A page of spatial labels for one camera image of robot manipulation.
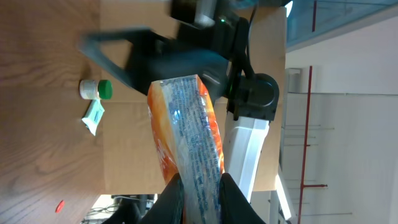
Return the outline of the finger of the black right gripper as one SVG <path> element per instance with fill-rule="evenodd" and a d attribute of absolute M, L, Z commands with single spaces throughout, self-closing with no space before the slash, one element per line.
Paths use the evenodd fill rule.
<path fill-rule="evenodd" d="M 152 31 L 147 27 L 133 29 L 107 30 L 103 32 L 90 32 L 80 38 L 80 51 L 94 63 L 106 70 L 121 83 L 132 89 L 138 90 L 139 84 L 134 81 L 125 69 L 116 65 L 101 50 L 101 43 L 107 41 L 128 40 L 144 37 Z"/>

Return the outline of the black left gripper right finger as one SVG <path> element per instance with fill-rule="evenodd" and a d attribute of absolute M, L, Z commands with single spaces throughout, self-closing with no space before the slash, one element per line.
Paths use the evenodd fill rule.
<path fill-rule="evenodd" d="M 228 173 L 221 176 L 220 205 L 222 224 L 266 224 Z"/>

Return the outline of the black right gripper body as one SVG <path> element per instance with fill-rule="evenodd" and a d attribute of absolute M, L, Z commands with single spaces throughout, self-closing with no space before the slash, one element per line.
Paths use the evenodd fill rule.
<path fill-rule="evenodd" d="M 132 44 L 124 66 L 126 86 L 147 95 L 154 81 L 198 75 L 210 96 L 224 95 L 228 62 L 216 52 L 187 48 L 150 29 L 130 30 L 126 40 Z"/>

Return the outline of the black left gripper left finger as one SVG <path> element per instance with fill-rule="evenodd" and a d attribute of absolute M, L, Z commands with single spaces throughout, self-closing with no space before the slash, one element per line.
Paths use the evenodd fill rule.
<path fill-rule="evenodd" d="M 181 224 L 183 208 L 184 187 L 180 174 L 177 173 L 139 224 Z"/>

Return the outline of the mint green wipes pack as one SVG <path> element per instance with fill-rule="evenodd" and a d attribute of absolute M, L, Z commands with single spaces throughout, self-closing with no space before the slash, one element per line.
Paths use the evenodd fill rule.
<path fill-rule="evenodd" d="M 92 100 L 84 117 L 81 119 L 93 136 L 96 136 L 96 130 L 104 112 L 105 110 L 100 100 Z"/>

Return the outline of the orange tissue pack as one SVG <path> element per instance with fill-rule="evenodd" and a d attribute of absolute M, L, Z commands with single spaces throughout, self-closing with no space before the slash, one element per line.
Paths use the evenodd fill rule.
<path fill-rule="evenodd" d="M 221 223 L 223 147 L 210 94 L 198 75 L 150 84 L 149 114 L 162 175 L 180 174 L 184 223 Z"/>

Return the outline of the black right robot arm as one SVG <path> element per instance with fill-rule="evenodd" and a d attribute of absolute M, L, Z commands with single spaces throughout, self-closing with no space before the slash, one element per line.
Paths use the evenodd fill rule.
<path fill-rule="evenodd" d="M 152 96 L 159 80 L 197 75 L 212 101 L 227 99 L 225 169 L 250 198 L 259 157 L 279 100 L 277 82 L 255 73 L 249 56 L 252 20 L 234 13 L 242 2 L 172 1 L 175 39 L 147 27 L 92 32 L 81 51 L 129 88 Z"/>

